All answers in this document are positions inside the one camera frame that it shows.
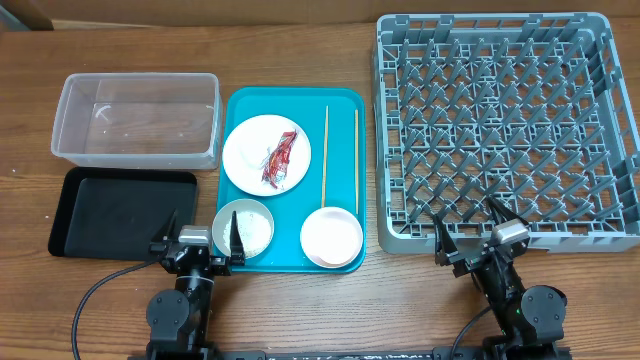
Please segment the white rice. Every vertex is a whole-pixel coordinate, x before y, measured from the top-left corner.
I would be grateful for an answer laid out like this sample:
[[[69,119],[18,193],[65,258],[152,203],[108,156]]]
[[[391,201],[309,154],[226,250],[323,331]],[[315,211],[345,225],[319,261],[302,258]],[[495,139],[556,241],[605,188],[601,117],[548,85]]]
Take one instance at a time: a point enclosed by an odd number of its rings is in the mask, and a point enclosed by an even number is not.
[[[231,215],[222,221],[221,251],[230,256]],[[263,252],[271,241],[272,226],[263,215],[253,211],[236,211],[236,224],[245,258],[253,258]]]

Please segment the grey bowl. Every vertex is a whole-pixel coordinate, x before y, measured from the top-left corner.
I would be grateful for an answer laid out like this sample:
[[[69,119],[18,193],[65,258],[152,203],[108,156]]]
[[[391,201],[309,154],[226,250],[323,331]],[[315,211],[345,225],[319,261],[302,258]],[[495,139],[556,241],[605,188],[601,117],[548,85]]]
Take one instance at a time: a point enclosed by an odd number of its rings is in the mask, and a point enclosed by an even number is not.
[[[218,250],[221,251],[222,245],[222,221],[227,219],[233,211],[253,211],[266,217],[272,226],[272,236],[274,234],[275,225],[271,212],[262,203],[252,199],[238,199],[223,206],[216,214],[212,223],[212,237]]]

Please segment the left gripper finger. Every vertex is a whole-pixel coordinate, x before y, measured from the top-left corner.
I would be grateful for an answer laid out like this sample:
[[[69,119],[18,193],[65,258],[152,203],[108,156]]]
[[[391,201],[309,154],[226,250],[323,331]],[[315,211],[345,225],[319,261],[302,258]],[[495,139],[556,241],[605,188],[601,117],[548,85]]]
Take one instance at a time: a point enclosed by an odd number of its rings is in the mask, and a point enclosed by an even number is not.
[[[174,237],[175,224],[177,219],[177,210],[174,209],[156,234],[151,238],[151,244],[165,244],[170,242]]]
[[[244,259],[245,251],[238,228],[237,212],[233,211],[231,216],[231,226],[229,233],[230,257],[232,259]]]

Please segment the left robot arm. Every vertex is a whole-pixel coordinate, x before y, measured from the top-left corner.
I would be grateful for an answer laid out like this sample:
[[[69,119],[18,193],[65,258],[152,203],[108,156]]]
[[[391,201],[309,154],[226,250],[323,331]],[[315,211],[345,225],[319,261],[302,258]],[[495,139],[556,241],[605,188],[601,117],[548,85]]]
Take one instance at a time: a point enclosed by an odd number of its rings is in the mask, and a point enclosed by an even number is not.
[[[213,254],[213,239],[206,227],[176,230],[172,212],[151,240],[149,252],[169,274],[175,286],[152,297],[146,310],[150,340],[147,359],[222,359],[217,345],[207,340],[214,278],[229,276],[234,265],[245,264],[245,249],[237,216],[231,217],[230,254]]]

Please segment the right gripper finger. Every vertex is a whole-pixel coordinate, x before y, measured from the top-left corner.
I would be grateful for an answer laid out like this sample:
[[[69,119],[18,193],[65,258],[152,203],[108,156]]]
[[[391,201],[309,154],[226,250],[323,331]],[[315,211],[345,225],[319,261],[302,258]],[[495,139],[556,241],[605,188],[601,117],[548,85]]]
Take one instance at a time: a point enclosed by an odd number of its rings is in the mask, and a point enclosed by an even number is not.
[[[448,228],[438,215],[432,216],[435,228],[435,254],[436,255],[455,255],[458,248],[450,236]]]
[[[521,216],[513,212],[510,208],[508,208],[506,205],[504,205],[501,201],[499,201],[495,197],[493,196],[488,197],[487,203],[488,203],[492,218],[495,222],[495,226],[509,220],[518,219],[522,221],[528,227],[528,230],[529,230],[529,223],[525,219],[523,219]]]

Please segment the teal serving tray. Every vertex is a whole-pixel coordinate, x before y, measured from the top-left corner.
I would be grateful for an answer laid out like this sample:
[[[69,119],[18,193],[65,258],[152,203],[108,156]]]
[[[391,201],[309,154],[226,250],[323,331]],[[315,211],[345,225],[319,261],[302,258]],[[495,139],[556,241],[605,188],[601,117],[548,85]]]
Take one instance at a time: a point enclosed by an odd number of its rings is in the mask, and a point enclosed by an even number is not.
[[[364,232],[360,254],[349,265],[322,268],[311,262],[300,245],[303,222],[321,208],[321,183],[325,107],[329,106],[326,206],[352,213]],[[359,111],[359,214],[355,214],[354,110]],[[244,273],[348,273],[356,270],[366,254],[366,130],[364,102],[346,88],[246,87],[236,91],[227,106],[223,147],[231,131],[257,115],[281,115],[298,124],[311,144],[311,163],[304,178],[280,195],[261,197],[237,188],[223,164],[217,196],[217,212],[238,199],[252,199],[271,212],[275,230],[270,245],[260,255],[237,266]]]

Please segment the black plastic tray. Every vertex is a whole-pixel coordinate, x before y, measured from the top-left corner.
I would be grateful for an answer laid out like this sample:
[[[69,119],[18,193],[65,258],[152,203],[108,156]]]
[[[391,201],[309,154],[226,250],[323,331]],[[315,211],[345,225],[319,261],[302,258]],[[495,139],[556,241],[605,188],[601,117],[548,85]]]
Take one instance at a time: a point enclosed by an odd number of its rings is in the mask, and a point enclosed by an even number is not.
[[[151,238],[174,209],[177,231],[193,223],[197,194],[190,172],[75,167],[63,181],[48,251],[147,261]]]

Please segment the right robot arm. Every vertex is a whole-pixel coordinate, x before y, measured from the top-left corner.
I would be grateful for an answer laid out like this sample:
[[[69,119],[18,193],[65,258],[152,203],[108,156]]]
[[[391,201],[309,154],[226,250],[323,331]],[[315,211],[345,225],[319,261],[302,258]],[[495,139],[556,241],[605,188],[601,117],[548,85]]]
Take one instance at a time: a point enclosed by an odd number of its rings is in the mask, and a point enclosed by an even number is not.
[[[529,223],[494,197],[487,199],[494,221],[489,240],[482,247],[463,252],[451,237],[441,217],[432,217],[435,227],[435,263],[451,266],[453,274],[469,274],[488,306],[465,325],[449,348],[449,359],[458,354],[460,342],[473,325],[491,312],[501,333],[483,340],[474,351],[481,359],[570,359],[568,348],[557,342],[564,338],[563,322],[568,300],[556,287],[525,287],[514,260],[525,254]]]

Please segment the large white plate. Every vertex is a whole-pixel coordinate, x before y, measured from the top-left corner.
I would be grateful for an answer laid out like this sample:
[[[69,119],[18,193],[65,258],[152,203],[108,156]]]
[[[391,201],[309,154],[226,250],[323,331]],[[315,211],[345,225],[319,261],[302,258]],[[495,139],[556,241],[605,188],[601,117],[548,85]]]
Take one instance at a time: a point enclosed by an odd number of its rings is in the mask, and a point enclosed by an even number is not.
[[[287,176],[274,189],[261,180],[266,158],[283,132],[297,131],[291,149]],[[240,190],[255,196],[280,195],[293,189],[306,175],[311,163],[311,144],[304,130],[281,115],[257,115],[237,125],[225,140],[222,164],[229,180]]]

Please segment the wooden chopstick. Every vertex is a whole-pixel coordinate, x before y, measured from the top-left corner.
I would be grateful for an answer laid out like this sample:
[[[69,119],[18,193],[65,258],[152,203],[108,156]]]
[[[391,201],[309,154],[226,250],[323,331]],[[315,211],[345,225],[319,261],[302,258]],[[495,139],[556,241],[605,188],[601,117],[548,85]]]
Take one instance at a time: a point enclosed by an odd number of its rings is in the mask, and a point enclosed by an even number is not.
[[[321,208],[326,206],[326,181],[327,181],[327,160],[328,160],[328,137],[329,137],[329,106],[325,107],[324,140],[323,140],[323,164],[321,183]]]
[[[354,110],[354,185],[355,214],[359,214],[359,111]]]

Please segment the grey dish rack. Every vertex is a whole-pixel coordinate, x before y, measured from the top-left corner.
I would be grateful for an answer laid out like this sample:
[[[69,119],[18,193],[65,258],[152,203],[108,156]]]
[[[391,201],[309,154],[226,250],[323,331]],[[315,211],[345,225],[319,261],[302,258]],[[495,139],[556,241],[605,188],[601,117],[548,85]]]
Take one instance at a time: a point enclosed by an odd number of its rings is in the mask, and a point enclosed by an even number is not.
[[[486,240],[489,198],[550,252],[639,243],[639,131],[595,12],[389,14],[373,50],[378,241]]]

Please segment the red snack wrapper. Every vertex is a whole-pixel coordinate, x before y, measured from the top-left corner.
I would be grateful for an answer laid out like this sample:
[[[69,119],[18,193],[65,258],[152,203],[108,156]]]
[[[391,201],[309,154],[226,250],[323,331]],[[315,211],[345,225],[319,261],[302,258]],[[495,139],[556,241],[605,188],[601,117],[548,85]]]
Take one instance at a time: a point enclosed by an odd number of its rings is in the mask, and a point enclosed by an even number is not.
[[[275,149],[269,153],[262,167],[261,180],[274,189],[277,189],[278,184],[287,176],[291,149],[297,137],[297,131],[283,132],[278,144]]]

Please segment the clear plastic bin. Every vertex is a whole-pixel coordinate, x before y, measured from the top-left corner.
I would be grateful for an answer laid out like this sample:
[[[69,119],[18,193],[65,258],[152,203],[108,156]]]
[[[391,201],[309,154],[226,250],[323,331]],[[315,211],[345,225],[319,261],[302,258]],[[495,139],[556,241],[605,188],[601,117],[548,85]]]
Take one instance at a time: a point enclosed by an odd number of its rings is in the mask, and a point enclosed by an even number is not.
[[[75,73],[60,94],[51,153],[85,167],[213,170],[221,124],[212,73]]]

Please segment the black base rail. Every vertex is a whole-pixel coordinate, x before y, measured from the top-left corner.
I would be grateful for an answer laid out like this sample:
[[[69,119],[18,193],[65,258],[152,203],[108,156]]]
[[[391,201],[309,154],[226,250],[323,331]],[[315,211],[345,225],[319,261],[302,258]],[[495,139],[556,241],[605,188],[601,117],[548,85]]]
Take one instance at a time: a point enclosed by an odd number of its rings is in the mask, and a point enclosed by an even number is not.
[[[369,352],[369,353],[281,353],[268,354],[264,351],[218,352],[208,356],[201,354],[160,355],[159,359],[223,359],[223,360],[482,360],[488,359],[480,347],[461,347],[450,356],[448,347],[435,347],[421,352]]]

